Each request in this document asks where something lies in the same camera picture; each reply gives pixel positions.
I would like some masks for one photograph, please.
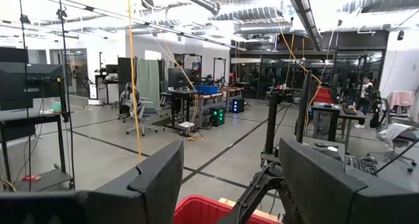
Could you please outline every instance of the computer monitor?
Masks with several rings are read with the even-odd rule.
[[[64,94],[61,65],[0,62],[0,110],[33,107],[34,98],[60,97]]]
[[[302,143],[302,137],[304,134],[304,127],[306,121],[306,114],[308,110],[308,103],[310,98],[310,89],[311,89],[311,80],[312,72],[308,71],[306,73],[306,77],[304,78],[304,83],[302,84],[302,92],[301,92],[301,99],[300,99],[300,109],[299,109],[299,117],[297,119],[297,126],[295,130],[296,140]]]
[[[183,71],[187,74],[188,77],[191,76],[191,70],[184,68]],[[183,72],[178,67],[169,68],[169,87],[175,89],[185,86],[190,86],[188,80],[186,79]]]
[[[106,73],[118,73],[119,66],[117,64],[107,64]]]

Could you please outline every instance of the red plastic crate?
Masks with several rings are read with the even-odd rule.
[[[189,195],[177,204],[173,224],[215,224],[230,210],[230,206],[211,198]],[[278,222],[252,215],[247,224],[278,224]]]

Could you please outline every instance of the black box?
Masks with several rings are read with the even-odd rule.
[[[225,122],[225,109],[224,107],[210,109],[211,112],[211,125],[220,126]]]
[[[233,113],[241,113],[244,111],[244,99],[232,100],[231,111]]]

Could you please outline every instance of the green curtain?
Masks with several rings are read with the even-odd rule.
[[[147,107],[160,109],[160,82],[158,77],[157,60],[137,60],[137,90],[140,97],[147,97]]]

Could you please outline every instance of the gray floor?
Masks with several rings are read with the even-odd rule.
[[[110,107],[83,107],[84,100],[72,98],[74,127],[74,157],[77,189],[95,189],[129,170],[139,162],[135,134],[126,135],[132,121],[123,123],[117,120],[118,109]],[[181,200],[187,195],[202,194],[216,200],[228,198],[236,200],[251,181],[255,172],[260,170],[260,152],[266,138],[266,120],[268,107],[265,101],[251,101],[253,104],[247,111],[240,114],[228,114],[225,125],[219,128],[203,131],[203,141],[185,142],[185,169],[183,185],[179,194]],[[298,107],[292,105],[287,113],[285,110],[277,114],[278,132],[275,143],[282,136],[293,134],[293,125],[298,115]],[[37,142],[32,156],[32,172],[45,172],[59,162],[58,133],[56,124],[44,124],[38,127],[41,137]],[[64,141],[69,135],[64,132]],[[177,133],[162,130],[158,133],[146,132],[140,139],[142,158],[145,159],[173,140],[182,140]],[[23,167],[23,150],[26,141],[10,144],[9,156],[12,164],[13,177]],[[365,155],[372,151],[383,151],[384,144],[375,139],[373,129],[353,129],[349,152],[352,155]],[[414,148],[408,153],[417,157],[419,152]],[[415,191],[419,190],[419,176],[406,175],[406,167],[398,166],[389,169],[386,176],[399,174],[400,183]],[[0,169],[5,176],[4,167]],[[264,212],[269,212],[274,194],[266,196],[259,206]],[[284,213],[281,202],[275,202],[273,214]]]

